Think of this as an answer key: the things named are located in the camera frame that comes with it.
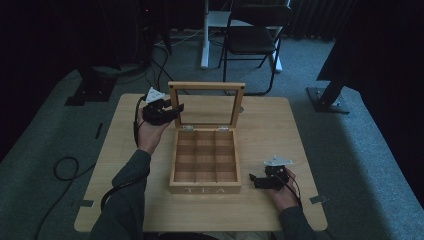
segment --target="wooden table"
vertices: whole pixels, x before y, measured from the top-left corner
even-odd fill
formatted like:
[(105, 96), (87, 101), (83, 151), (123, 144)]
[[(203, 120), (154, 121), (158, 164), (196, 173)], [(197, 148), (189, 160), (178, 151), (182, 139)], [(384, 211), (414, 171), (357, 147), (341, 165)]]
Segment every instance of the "wooden table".
[[(112, 187), (111, 180), (129, 160), (136, 145), (132, 122), (139, 94), (124, 94), (112, 119), (96, 168), (84, 200), (92, 207), (81, 206), (75, 229), (91, 231), (100, 215), (100, 201)], [(180, 96), (189, 102), (191, 96)], [(213, 104), (213, 96), (205, 96)], [(264, 177), (263, 161), (273, 155), (293, 160), (289, 168), (296, 174), (302, 194), (304, 212), (314, 230), (327, 228), (302, 141), (287, 99), (280, 97), (244, 97), (244, 111), (237, 123), (242, 187), (239, 194), (178, 195), (168, 191), (174, 147), (175, 126), (168, 127), (152, 157), (146, 190), (144, 230), (170, 231), (279, 231), (278, 211), (263, 190), (255, 189), (249, 173)]]

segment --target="black chair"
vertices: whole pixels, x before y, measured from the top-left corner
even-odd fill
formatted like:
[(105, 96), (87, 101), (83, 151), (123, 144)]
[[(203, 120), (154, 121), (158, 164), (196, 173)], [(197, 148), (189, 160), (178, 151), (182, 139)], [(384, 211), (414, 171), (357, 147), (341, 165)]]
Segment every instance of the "black chair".
[[(274, 82), (275, 69), (281, 46), (282, 33), (289, 25), (292, 10), (287, 5), (246, 4), (235, 7), (228, 18), (219, 66), (224, 60), (223, 82), (227, 77), (229, 60), (262, 60), (262, 67), (268, 56), (275, 54), (269, 87), (264, 92), (245, 93), (244, 95), (265, 95)], [(234, 26), (234, 21), (242, 21), (250, 26)], [(228, 58), (228, 51), (234, 55), (264, 55), (263, 58)]]

